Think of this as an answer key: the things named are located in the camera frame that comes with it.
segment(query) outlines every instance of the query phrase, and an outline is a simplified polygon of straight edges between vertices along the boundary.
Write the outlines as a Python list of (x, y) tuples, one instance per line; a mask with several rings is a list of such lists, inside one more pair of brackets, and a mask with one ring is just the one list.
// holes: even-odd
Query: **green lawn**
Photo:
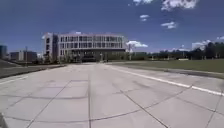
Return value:
[(173, 69), (186, 69), (208, 72), (224, 73), (224, 59), (219, 60), (186, 60), (186, 61), (139, 61), (117, 63), (116, 65), (123, 66), (144, 66), (156, 68), (173, 68)]

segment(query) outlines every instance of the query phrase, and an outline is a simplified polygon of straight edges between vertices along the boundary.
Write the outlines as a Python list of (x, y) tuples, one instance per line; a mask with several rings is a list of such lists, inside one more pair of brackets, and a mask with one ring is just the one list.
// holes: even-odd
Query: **building facade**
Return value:
[(124, 36), (111, 34), (46, 34), (44, 35), (44, 53), (53, 61), (66, 56), (75, 58), (90, 57), (106, 59), (112, 52), (125, 52)]
[(33, 62), (37, 60), (37, 53), (33, 51), (21, 50), (18, 52), (11, 52), (9, 54), (9, 58), (12, 61)]
[(0, 45), (0, 59), (5, 59), (7, 57), (7, 46)]

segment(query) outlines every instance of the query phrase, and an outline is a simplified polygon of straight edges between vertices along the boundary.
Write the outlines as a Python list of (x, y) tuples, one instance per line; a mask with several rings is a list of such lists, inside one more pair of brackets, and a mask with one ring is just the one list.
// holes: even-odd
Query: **white line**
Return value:
[(141, 75), (141, 74), (137, 74), (137, 73), (133, 73), (133, 72), (125, 71), (125, 70), (120, 70), (120, 69), (116, 69), (116, 68), (112, 68), (112, 67), (110, 67), (110, 68), (114, 69), (114, 70), (117, 70), (117, 71), (120, 71), (120, 72), (132, 74), (132, 75), (135, 75), (135, 76), (144, 77), (144, 78), (147, 78), (147, 79), (156, 80), (156, 81), (163, 82), (163, 83), (173, 84), (173, 85), (177, 85), (177, 86), (180, 86), (180, 87), (185, 87), (185, 88), (190, 88), (191, 87), (191, 86), (186, 85), (186, 84), (181, 84), (181, 83), (176, 83), (176, 82), (172, 82), (172, 81), (167, 81), (167, 80), (159, 79), (159, 78), (156, 78), (156, 77)]
[(176, 82), (172, 82), (172, 81), (168, 81), (168, 80), (163, 80), (163, 79), (159, 79), (159, 78), (156, 78), (156, 77), (141, 75), (141, 74), (137, 74), (137, 73), (133, 73), (133, 72), (129, 72), (129, 71), (113, 68), (111, 66), (107, 66), (107, 67), (109, 67), (109, 68), (111, 68), (113, 70), (117, 70), (119, 72), (128, 73), (128, 74), (132, 74), (132, 75), (143, 77), (143, 78), (147, 78), (147, 79), (152, 79), (152, 80), (163, 82), (163, 83), (173, 84), (173, 85), (180, 86), (180, 87), (185, 87), (185, 88), (192, 88), (192, 89), (195, 89), (195, 90), (199, 90), (199, 91), (202, 91), (202, 92), (207, 92), (207, 93), (218, 95), (218, 96), (224, 96), (224, 93), (212, 91), (212, 90), (209, 90), (209, 89), (204, 89), (204, 88), (195, 87), (195, 86), (191, 87), (190, 85), (186, 85), (186, 84), (182, 84), (182, 83), (176, 83)]
[(1, 84), (11, 83), (11, 82), (13, 82), (13, 81), (17, 81), (17, 80), (26, 79), (27, 77), (28, 77), (28, 76), (24, 76), (24, 77), (20, 77), (20, 78), (17, 78), (17, 79), (13, 79), (13, 80), (4, 81), (4, 82), (0, 83), (0, 85), (1, 85)]
[(222, 95), (221, 92), (216, 92), (216, 91), (212, 91), (212, 90), (208, 90), (208, 89), (204, 89), (204, 88), (199, 88), (199, 87), (195, 87), (195, 86), (193, 86), (192, 89), (200, 90), (202, 92), (208, 92), (208, 93), (211, 93), (211, 94), (214, 94), (214, 95), (218, 95), (218, 96)]

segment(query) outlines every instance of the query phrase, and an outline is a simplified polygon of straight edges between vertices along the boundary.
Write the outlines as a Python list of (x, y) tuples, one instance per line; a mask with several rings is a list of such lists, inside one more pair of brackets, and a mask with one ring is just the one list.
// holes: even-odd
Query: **sky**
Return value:
[(223, 0), (0, 0), (0, 44), (41, 53), (47, 33), (124, 35), (134, 51), (224, 40)]

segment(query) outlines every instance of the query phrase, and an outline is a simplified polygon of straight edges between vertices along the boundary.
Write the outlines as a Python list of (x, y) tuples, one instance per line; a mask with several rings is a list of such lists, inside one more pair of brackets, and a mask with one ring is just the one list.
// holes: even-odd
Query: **paved plaza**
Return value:
[(223, 128), (220, 79), (105, 64), (0, 79), (9, 128)]

